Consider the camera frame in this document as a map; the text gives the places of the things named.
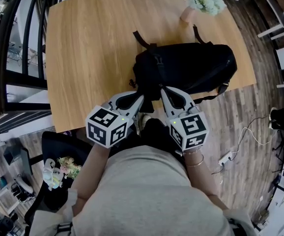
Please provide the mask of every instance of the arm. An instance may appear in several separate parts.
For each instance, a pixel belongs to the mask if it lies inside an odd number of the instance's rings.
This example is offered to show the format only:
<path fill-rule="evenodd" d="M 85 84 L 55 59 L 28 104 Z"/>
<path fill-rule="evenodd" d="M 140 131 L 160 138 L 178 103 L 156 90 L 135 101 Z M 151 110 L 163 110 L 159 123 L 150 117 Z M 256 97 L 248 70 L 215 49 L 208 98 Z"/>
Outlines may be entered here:
<path fill-rule="evenodd" d="M 72 207 L 73 215 L 81 212 L 83 206 L 95 192 L 103 175 L 110 148 L 95 144 L 89 153 L 80 173 L 73 181 L 71 189 L 78 191 L 78 200 Z"/>
<path fill-rule="evenodd" d="M 187 150 L 184 155 L 191 186 L 204 192 L 211 202 L 222 210 L 228 209 L 217 196 L 214 178 L 204 162 L 201 152 Z"/>

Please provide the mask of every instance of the power strip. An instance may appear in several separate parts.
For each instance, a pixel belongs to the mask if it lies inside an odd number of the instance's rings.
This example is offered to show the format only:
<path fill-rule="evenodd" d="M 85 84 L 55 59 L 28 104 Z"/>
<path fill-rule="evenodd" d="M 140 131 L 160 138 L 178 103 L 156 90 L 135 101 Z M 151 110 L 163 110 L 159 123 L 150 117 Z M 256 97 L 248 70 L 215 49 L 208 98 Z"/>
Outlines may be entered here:
<path fill-rule="evenodd" d="M 225 165 L 225 163 L 227 161 L 229 161 L 229 159 L 234 158 L 234 152 L 228 152 L 225 156 L 223 156 L 220 160 L 219 160 L 219 165 Z"/>

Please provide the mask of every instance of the white table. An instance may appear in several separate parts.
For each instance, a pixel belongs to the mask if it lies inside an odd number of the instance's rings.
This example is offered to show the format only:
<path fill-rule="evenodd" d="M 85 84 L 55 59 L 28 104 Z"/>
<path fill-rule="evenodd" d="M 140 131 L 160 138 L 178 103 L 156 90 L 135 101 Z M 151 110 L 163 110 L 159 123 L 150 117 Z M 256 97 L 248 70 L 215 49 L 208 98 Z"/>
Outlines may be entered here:
<path fill-rule="evenodd" d="M 267 29 L 264 32 L 258 34 L 259 38 L 263 37 L 267 34 L 273 33 L 277 30 L 284 29 L 284 13 L 283 13 L 281 7 L 279 6 L 279 4 L 275 0 L 266 0 L 266 1 L 268 2 L 270 7 L 272 8 L 272 10 L 273 10 L 275 16 L 277 17 L 279 23 L 276 26 L 273 26 L 272 28 Z M 271 37 L 271 40 L 277 39 L 277 38 L 282 37 L 282 36 L 284 36 L 284 32 Z"/>

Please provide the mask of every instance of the backpack strap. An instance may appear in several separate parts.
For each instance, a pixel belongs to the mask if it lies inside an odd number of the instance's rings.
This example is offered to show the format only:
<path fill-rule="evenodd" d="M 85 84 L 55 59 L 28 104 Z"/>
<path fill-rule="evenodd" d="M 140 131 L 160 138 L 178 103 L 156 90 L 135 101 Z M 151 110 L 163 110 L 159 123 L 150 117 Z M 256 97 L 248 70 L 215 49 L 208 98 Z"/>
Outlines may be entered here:
<path fill-rule="evenodd" d="M 136 38 L 136 40 L 138 41 L 138 43 L 140 45 L 142 45 L 143 47 L 145 47 L 149 51 L 149 53 L 154 57 L 154 59 L 156 61 L 157 69 L 158 69 L 161 77 L 163 78 L 163 80 L 166 81 L 167 78 L 166 78 L 166 72 L 165 72 L 163 59 L 158 53 L 156 53 L 157 44 L 146 43 L 145 40 L 141 37 L 141 35 L 138 31 L 135 31 L 133 33 L 133 35 Z"/>
<path fill-rule="evenodd" d="M 223 92 L 225 92 L 227 90 L 228 84 L 229 84 L 229 81 L 227 83 L 223 83 L 222 85 L 220 85 L 218 87 L 218 89 L 217 89 L 217 95 L 207 96 L 207 97 L 203 97 L 203 98 L 200 98 L 200 99 L 196 99 L 196 100 L 194 100 L 194 103 L 195 104 L 200 104 L 204 100 L 213 100 L 213 99 L 215 99 L 217 96 L 219 96 L 220 94 L 222 94 Z"/>
<path fill-rule="evenodd" d="M 195 37 L 196 37 L 196 39 L 199 41 L 200 44 L 212 44 L 211 41 L 205 43 L 205 42 L 202 40 L 202 38 L 201 38 L 200 35 L 199 35 L 198 28 L 197 28 L 195 25 L 193 25 L 193 31 L 195 32 Z"/>
<path fill-rule="evenodd" d="M 137 30 L 133 33 L 133 35 L 136 38 L 136 40 L 138 41 L 138 43 L 140 45 L 142 45 L 143 47 L 147 48 L 148 50 L 152 50 L 155 47 L 157 47 L 157 44 L 146 43 L 145 40 L 141 37 L 140 33 Z"/>

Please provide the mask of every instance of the wrist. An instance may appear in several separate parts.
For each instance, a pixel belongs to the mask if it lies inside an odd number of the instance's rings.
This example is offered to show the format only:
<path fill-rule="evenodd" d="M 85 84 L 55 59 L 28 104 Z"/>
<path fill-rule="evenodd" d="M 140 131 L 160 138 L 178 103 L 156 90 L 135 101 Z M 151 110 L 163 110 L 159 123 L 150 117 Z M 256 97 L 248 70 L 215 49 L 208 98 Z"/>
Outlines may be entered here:
<path fill-rule="evenodd" d="M 194 147 L 194 148 L 191 148 L 191 149 L 187 149 L 187 150 L 185 150 L 184 152 L 183 152 L 183 155 L 185 156 L 186 154 L 194 154 L 194 153 L 197 153 L 197 152 L 199 152 L 200 151 L 200 148 L 201 148 L 201 146 L 199 146 L 199 147 Z"/>
<path fill-rule="evenodd" d="M 94 144 L 91 152 L 98 153 L 101 156 L 109 156 L 111 148 L 105 148 L 97 143 Z"/>
<path fill-rule="evenodd" d="M 186 165 L 196 165 L 202 163 L 204 157 L 200 150 L 184 152 Z"/>

